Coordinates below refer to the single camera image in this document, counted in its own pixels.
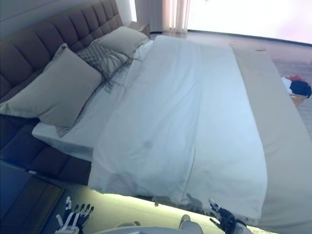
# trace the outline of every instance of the gray wall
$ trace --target gray wall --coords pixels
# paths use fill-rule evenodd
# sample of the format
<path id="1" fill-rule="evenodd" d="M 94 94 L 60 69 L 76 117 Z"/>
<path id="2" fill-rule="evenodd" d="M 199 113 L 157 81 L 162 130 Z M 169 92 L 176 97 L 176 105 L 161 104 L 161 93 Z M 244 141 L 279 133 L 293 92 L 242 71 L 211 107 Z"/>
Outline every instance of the gray wall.
<path id="1" fill-rule="evenodd" d="M 89 0 L 0 0 L 0 39 Z M 129 0 L 116 0 L 123 23 L 131 20 Z"/>
<path id="2" fill-rule="evenodd" d="M 148 22 L 151 32 L 162 31 L 162 0 L 135 0 L 137 21 Z"/>

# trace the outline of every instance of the gray pillow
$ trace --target gray pillow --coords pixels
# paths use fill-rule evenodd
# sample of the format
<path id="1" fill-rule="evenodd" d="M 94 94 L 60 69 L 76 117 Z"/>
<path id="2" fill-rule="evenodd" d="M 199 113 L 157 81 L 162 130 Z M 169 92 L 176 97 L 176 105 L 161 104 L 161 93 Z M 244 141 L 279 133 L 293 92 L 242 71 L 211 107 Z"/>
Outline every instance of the gray pillow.
<path id="1" fill-rule="evenodd" d="M 114 74 L 124 65 L 129 64 L 131 59 L 114 50 L 111 50 L 97 42 L 79 51 L 77 55 L 103 75 L 103 84 L 110 91 L 113 87 L 111 82 Z"/>
<path id="2" fill-rule="evenodd" d="M 63 44 L 41 75 L 0 104 L 0 113 L 71 127 L 100 83 L 101 74 Z"/>
<path id="3" fill-rule="evenodd" d="M 145 34 L 123 26 L 96 40 L 96 42 L 130 58 L 133 57 L 133 53 L 140 45 L 148 41 Z"/>

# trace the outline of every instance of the sheer curtain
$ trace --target sheer curtain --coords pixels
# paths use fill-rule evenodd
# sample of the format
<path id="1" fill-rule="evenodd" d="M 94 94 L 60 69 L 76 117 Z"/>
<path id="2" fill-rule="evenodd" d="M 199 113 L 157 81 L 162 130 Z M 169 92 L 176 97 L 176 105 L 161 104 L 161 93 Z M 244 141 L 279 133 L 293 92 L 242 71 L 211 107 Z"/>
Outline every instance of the sheer curtain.
<path id="1" fill-rule="evenodd" d="M 162 0 L 162 30 L 187 33 L 191 0 Z"/>

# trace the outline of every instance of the floor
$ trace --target floor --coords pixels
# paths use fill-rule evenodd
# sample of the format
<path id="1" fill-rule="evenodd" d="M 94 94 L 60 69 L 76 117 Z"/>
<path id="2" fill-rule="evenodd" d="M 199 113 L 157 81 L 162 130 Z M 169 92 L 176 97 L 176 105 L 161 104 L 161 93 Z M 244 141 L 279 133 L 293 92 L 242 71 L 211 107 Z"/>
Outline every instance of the floor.
<path id="1" fill-rule="evenodd" d="M 216 46 L 227 46 L 229 43 L 234 46 L 243 46 L 254 49 L 265 49 L 271 56 L 281 76 L 292 74 L 302 75 L 312 83 L 312 47 L 288 44 L 269 40 L 249 39 L 231 36 L 210 35 L 204 33 L 188 33 L 183 38 L 207 43 Z M 312 98 L 304 101 L 298 111 L 312 138 Z M 180 219 L 184 214 L 189 214 L 192 221 L 199 223 L 205 234 L 223 234 L 217 229 L 207 216 L 195 214 L 180 209 L 159 205 L 133 197 L 119 195 L 102 195 L 89 190 L 86 186 L 61 183 L 54 181 L 66 189 L 61 201 L 58 203 L 50 219 L 46 223 L 43 234 L 54 233 L 58 228 L 55 215 L 62 213 L 65 207 L 65 200 L 68 195 L 73 200 L 73 205 L 90 203 L 94 205 L 95 211 L 84 228 L 85 234 L 110 229 L 122 222 L 139 221 L 143 226 L 159 226 L 178 228 Z M 254 234 L 268 234 L 269 232 L 251 228 Z"/>

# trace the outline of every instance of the bed frame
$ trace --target bed frame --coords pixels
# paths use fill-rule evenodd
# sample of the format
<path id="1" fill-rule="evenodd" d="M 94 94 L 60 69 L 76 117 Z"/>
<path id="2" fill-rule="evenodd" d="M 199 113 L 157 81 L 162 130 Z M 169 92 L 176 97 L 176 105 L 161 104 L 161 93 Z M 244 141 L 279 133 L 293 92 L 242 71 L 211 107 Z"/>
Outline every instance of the bed frame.
<path id="1" fill-rule="evenodd" d="M 76 52 L 122 25 L 115 0 L 91 0 L 4 39 L 0 48 L 0 102 L 31 83 L 61 44 L 67 43 Z M 91 163 L 34 138 L 31 132 L 38 121 L 0 116 L 1 160 L 44 176 L 87 184 Z"/>

